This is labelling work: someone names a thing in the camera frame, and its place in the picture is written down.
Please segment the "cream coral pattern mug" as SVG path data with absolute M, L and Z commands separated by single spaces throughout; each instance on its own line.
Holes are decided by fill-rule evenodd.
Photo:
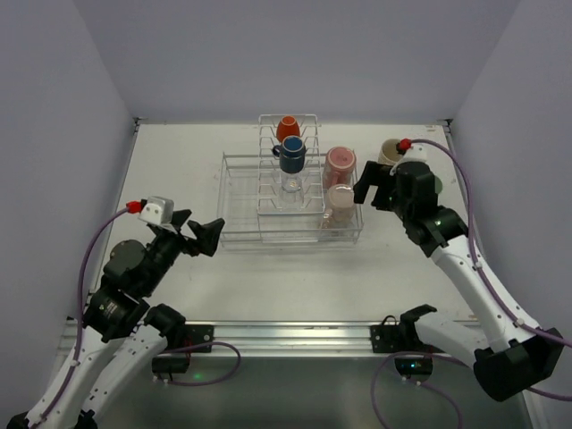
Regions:
M 384 165 L 395 165 L 401 160 L 403 155 L 398 151 L 400 139 L 387 139 L 382 145 L 378 156 L 378 163 Z

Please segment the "green plastic cup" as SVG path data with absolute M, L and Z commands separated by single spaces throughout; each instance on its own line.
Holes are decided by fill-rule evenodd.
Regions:
M 435 184 L 436 194 L 440 195 L 443 191 L 443 183 L 442 183 L 442 180 L 438 176 L 434 176 L 434 184 Z

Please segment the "pale pink glossy mug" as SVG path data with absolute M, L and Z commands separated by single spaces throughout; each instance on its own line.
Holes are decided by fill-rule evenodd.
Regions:
M 320 222 L 322 230 L 353 229 L 355 227 L 356 204 L 354 190 L 347 184 L 331 186 L 324 197 L 324 214 Z

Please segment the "clear glass tumbler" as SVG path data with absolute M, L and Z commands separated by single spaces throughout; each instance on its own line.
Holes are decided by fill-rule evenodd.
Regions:
M 298 173 L 280 173 L 281 187 L 280 200 L 281 206 L 286 211 L 299 210 L 304 203 L 304 193 L 302 188 L 302 180 Z

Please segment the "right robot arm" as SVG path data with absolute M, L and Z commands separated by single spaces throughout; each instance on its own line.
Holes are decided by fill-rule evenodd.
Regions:
M 504 401 L 551 376 L 564 348 L 558 330 L 543 330 L 508 294 L 484 258 L 476 253 L 467 224 L 438 202 L 435 176 L 423 162 L 366 162 L 354 185 L 354 201 L 393 212 L 408 238 L 451 280 L 482 328 L 476 334 L 424 304 L 400 316 L 394 335 L 399 347 L 434 347 L 472 368 L 485 393 Z

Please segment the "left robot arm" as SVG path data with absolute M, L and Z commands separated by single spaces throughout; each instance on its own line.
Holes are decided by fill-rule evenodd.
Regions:
M 124 240 L 111 251 L 97 291 L 84 299 L 85 275 L 78 279 L 76 338 L 67 358 L 38 403 L 11 418 L 11 428 L 95 428 L 106 406 L 140 368 L 160 354 L 211 349 L 210 333 L 192 334 L 173 308 L 147 299 L 181 255 L 215 254 L 225 225 L 191 220 L 189 209 L 172 201 L 131 201 L 113 214 L 130 214 L 153 232 L 147 245 Z

